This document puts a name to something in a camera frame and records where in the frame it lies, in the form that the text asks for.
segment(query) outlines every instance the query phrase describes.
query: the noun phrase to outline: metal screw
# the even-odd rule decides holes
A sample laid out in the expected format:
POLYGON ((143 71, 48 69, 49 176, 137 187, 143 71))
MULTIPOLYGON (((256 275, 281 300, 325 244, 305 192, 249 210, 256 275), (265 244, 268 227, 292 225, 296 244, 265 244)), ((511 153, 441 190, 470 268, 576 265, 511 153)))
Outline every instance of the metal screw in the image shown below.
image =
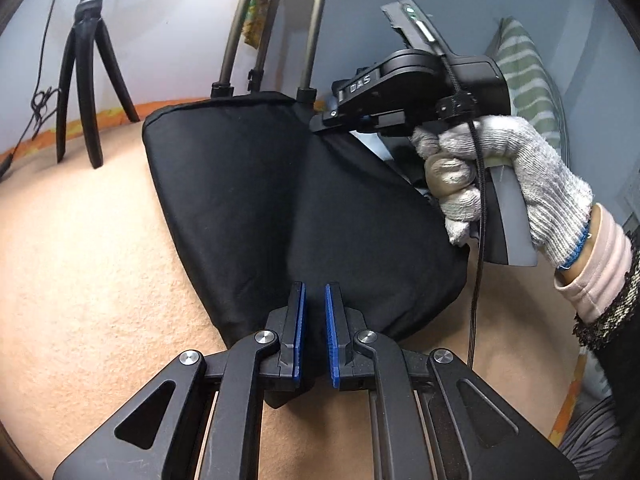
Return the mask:
POLYGON ((261 345, 266 345, 276 339, 276 335, 271 330, 260 330, 255 335, 255 340, 261 345))
POLYGON ((453 361, 453 354, 444 348, 438 348, 433 353, 433 358, 436 359, 441 365, 448 365, 453 361))
POLYGON ((373 343, 376 339, 378 339, 378 334, 373 332, 373 330, 361 330, 358 332, 358 341, 361 343, 373 343))
POLYGON ((197 363, 199 359, 200 354, 198 354, 195 350, 186 350, 180 354, 180 362, 185 366, 197 363))

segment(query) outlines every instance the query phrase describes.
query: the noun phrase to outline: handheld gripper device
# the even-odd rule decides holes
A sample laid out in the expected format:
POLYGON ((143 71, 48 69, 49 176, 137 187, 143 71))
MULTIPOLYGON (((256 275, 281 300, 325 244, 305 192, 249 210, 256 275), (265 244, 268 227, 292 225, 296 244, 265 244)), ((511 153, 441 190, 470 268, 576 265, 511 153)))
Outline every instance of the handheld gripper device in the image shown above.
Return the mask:
MULTIPOLYGON (((382 11, 407 48, 345 83, 337 91, 337 107, 312 118, 313 132, 410 136, 418 124, 445 121, 452 127, 478 116, 510 115, 507 84, 493 59, 454 54, 413 0, 382 11)), ((535 266, 527 209, 510 161, 487 158, 484 167, 484 261, 535 266)))

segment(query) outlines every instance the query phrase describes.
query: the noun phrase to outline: striped pillow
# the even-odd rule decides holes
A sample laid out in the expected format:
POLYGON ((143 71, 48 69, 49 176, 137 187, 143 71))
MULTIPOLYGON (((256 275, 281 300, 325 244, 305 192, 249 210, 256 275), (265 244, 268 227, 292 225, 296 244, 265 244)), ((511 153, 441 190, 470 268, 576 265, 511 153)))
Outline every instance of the striped pillow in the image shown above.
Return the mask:
POLYGON ((546 72, 533 40, 515 18, 500 20, 487 54, 495 59, 507 81, 511 113, 525 118, 556 151, 565 135, 562 101, 546 72))

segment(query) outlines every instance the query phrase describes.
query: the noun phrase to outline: sleeve cuff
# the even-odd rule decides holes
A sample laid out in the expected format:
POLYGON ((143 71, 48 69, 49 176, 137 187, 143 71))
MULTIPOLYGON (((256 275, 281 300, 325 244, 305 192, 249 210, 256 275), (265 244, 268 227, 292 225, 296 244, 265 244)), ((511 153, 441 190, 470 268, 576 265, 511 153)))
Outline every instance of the sleeve cuff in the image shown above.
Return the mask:
POLYGON ((631 241, 609 211, 599 207, 600 228, 584 269, 571 283, 554 285, 575 307, 586 324, 594 322, 609 307, 625 284, 625 273, 631 267, 631 241))

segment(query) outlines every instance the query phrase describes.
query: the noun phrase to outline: gloved hand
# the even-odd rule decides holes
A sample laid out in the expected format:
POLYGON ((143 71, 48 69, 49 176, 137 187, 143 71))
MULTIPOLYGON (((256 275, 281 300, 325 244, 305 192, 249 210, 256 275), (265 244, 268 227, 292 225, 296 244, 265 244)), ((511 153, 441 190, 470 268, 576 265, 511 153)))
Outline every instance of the gloved hand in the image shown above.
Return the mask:
MULTIPOLYGON (((520 117, 486 116, 475 122, 485 160, 508 158, 527 205, 534 245, 555 266, 570 259, 588 228, 591 187, 564 165, 556 151, 520 117)), ((412 142, 426 160, 427 184, 440 200, 452 243, 468 239, 469 222, 480 218, 480 191, 473 140, 467 124, 439 137, 418 127, 412 142)))

